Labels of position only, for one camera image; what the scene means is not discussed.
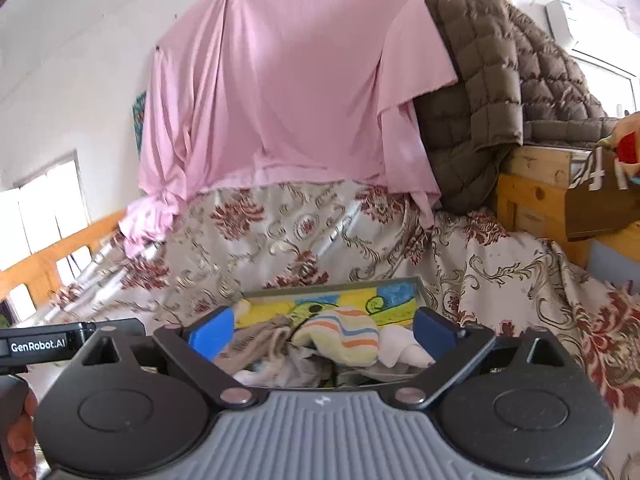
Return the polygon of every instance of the pink cloth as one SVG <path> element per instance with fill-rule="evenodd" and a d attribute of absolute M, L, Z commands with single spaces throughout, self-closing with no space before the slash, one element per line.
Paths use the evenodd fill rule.
<path fill-rule="evenodd" d="M 202 0 L 156 49 L 127 254 L 221 187 L 366 181 L 432 225 L 412 98 L 455 80 L 423 0 Z"/>

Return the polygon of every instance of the teal patterned fabric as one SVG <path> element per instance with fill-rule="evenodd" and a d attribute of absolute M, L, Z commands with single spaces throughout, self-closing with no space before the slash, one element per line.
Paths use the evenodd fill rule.
<path fill-rule="evenodd" d="M 136 101 L 133 103 L 133 130 L 136 134 L 138 156 L 140 156 L 140 149 L 142 148 L 142 124 L 145 121 L 145 102 L 146 92 L 142 92 L 142 94 L 136 97 Z"/>

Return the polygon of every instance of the black handle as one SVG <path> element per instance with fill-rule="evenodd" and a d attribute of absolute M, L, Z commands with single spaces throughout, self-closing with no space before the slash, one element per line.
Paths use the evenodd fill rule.
<path fill-rule="evenodd" d="M 0 447 L 2 457 L 0 460 L 0 479 L 17 480 L 10 468 L 9 457 L 12 450 L 9 448 L 7 433 L 24 411 L 24 401 L 29 393 L 27 381 L 20 377 L 7 375 L 0 376 Z"/>

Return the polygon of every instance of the white air conditioner unit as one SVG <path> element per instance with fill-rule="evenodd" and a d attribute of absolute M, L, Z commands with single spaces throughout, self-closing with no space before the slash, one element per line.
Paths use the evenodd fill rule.
<path fill-rule="evenodd" d="M 599 22 L 594 14 L 563 0 L 546 4 L 556 43 L 570 54 L 585 54 L 640 76 L 640 38 L 621 25 Z"/>

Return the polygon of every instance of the blue pad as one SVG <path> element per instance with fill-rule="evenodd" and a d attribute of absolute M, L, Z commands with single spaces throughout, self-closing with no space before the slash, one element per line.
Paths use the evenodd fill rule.
<path fill-rule="evenodd" d="M 453 350 L 457 344 L 456 332 L 443 322 L 438 322 L 423 308 L 415 311 L 414 337 L 418 344 L 436 361 Z"/>
<path fill-rule="evenodd" d="M 197 353 L 212 361 L 231 341 L 234 335 L 234 313 L 226 307 L 199 329 L 189 335 L 189 346 Z"/>

